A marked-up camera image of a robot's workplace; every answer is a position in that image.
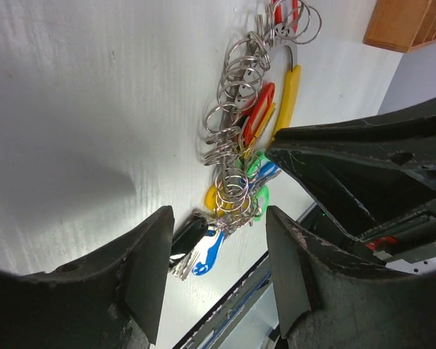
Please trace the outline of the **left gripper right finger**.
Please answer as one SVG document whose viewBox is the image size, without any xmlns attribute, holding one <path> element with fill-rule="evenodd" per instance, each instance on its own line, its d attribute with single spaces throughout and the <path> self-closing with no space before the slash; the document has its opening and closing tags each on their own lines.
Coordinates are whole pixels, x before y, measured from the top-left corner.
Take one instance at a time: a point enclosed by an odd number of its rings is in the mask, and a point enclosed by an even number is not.
<svg viewBox="0 0 436 349">
<path fill-rule="evenodd" d="M 316 236 L 276 206 L 267 247 L 290 348 L 436 348 L 436 270 L 403 273 Z"/>
</svg>

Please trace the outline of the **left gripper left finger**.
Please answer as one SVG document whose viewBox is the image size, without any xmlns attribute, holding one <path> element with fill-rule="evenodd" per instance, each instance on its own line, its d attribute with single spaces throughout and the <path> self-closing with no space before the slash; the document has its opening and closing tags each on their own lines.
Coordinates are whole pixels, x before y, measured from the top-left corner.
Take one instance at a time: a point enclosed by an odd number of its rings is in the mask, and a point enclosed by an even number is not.
<svg viewBox="0 0 436 349">
<path fill-rule="evenodd" d="M 0 348 L 148 348 L 156 343 L 174 213 L 50 273 L 0 270 Z"/>
</svg>

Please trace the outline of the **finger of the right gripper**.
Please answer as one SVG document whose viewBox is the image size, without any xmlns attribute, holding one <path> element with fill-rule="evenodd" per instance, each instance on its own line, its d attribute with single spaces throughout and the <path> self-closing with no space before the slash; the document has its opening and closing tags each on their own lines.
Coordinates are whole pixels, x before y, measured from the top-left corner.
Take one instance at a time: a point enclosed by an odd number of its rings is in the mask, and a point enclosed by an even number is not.
<svg viewBox="0 0 436 349">
<path fill-rule="evenodd" d="M 282 129 L 266 156 L 351 239 L 436 231 L 436 98 L 378 116 Z"/>
</svg>

